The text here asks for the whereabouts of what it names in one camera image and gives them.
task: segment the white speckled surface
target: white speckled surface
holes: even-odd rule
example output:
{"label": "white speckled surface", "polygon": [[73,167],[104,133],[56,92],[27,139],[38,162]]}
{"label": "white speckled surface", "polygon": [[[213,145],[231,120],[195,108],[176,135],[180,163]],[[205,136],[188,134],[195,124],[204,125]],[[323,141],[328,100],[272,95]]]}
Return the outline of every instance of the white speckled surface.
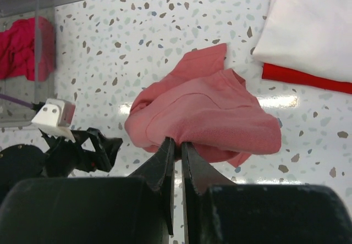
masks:
{"label": "white speckled surface", "polygon": [[[57,7],[58,97],[75,101],[74,129],[92,126],[124,138],[110,176],[128,175],[149,157],[131,145],[123,129],[142,88],[165,76],[184,53],[226,42],[226,66],[247,79],[264,109],[280,118],[282,149],[252,156],[236,169],[227,163],[216,168],[238,183],[324,184],[352,211],[352,97],[260,79],[261,66],[251,51],[268,2],[88,0]],[[3,130],[0,145],[24,142],[45,148],[39,136],[34,130]],[[173,244],[184,241],[179,163],[177,170]]]}

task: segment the clothing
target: clothing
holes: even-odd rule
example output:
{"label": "clothing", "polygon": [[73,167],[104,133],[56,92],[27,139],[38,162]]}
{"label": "clothing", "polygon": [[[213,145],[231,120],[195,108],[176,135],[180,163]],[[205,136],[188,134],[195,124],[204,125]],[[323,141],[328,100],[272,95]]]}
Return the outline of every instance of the clothing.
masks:
{"label": "clothing", "polygon": [[54,71],[55,32],[52,24],[38,17],[37,39],[35,18],[17,20],[9,30],[0,32],[0,79],[26,76],[35,81],[35,41],[39,40],[37,56],[38,80],[45,81]]}
{"label": "clothing", "polygon": [[263,65],[262,78],[352,94],[352,83],[333,81],[274,64]]}
{"label": "clothing", "polygon": [[271,0],[253,56],[313,76],[352,82],[352,0]]}
{"label": "clothing", "polygon": [[231,160],[281,147],[278,120],[265,113],[245,80],[224,69],[226,44],[187,53],[160,82],[134,101],[125,129],[136,147],[155,152],[165,137],[193,142],[209,162]]}

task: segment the folded white fabric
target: folded white fabric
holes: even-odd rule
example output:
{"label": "folded white fabric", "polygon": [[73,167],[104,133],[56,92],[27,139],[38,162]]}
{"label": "folded white fabric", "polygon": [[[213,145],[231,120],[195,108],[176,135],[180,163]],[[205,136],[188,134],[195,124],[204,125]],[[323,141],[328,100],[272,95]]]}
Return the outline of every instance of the folded white fabric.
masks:
{"label": "folded white fabric", "polygon": [[271,0],[253,56],[264,63],[352,82],[352,0]]}

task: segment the pink cloth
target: pink cloth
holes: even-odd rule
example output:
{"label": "pink cloth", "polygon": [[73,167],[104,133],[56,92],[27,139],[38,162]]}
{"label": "pink cloth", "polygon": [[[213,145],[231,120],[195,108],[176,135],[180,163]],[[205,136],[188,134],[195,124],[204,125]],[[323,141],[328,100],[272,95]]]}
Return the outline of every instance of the pink cloth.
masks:
{"label": "pink cloth", "polygon": [[224,69],[226,44],[187,53],[134,101],[125,129],[136,147],[158,150],[165,137],[193,142],[208,162],[238,166],[281,147],[278,120],[262,110],[245,80]]}
{"label": "pink cloth", "polygon": [[[35,18],[17,20],[9,30],[0,32],[0,79],[26,76],[35,81]],[[54,71],[55,32],[53,25],[38,17],[41,55],[38,64],[38,80],[45,81]]]}

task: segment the clear plastic container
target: clear plastic container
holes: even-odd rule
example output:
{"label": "clear plastic container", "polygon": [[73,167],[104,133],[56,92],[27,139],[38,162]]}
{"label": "clear plastic container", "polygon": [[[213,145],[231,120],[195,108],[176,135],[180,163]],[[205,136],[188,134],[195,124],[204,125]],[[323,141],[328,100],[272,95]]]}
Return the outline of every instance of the clear plastic container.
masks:
{"label": "clear plastic container", "polygon": [[[0,36],[4,36],[5,32],[9,35],[8,31],[14,31],[12,34],[15,36],[25,34],[24,30],[21,29],[19,30],[22,33],[15,32],[17,30],[14,29],[13,24],[18,20],[28,20],[27,22],[23,22],[25,25],[31,23],[31,25],[26,26],[29,30],[27,34],[30,34],[30,36],[24,36],[26,40],[29,40],[28,37],[31,36],[34,38],[30,47],[31,52],[29,53],[31,57],[26,59],[25,62],[21,61],[25,65],[23,63],[13,65],[13,60],[18,57],[21,59],[24,53],[16,52],[13,54],[11,52],[9,55],[10,58],[7,58],[11,59],[11,61],[2,62],[1,54],[4,56],[4,51],[11,47],[5,47],[5,37],[0,37],[0,69],[8,71],[9,67],[11,69],[16,67],[20,68],[15,69],[16,71],[30,72],[27,72],[27,75],[16,77],[2,76],[2,79],[0,79],[0,93],[29,103],[45,102],[47,98],[54,95],[53,71],[56,62],[56,50],[53,0],[0,0]],[[20,44],[15,43],[15,40],[8,39],[7,42],[9,41],[15,45],[15,48],[20,48]],[[31,79],[28,79],[28,73],[31,74]],[[0,99],[0,127],[28,126],[33,116],[34,111],[31,109]]]}

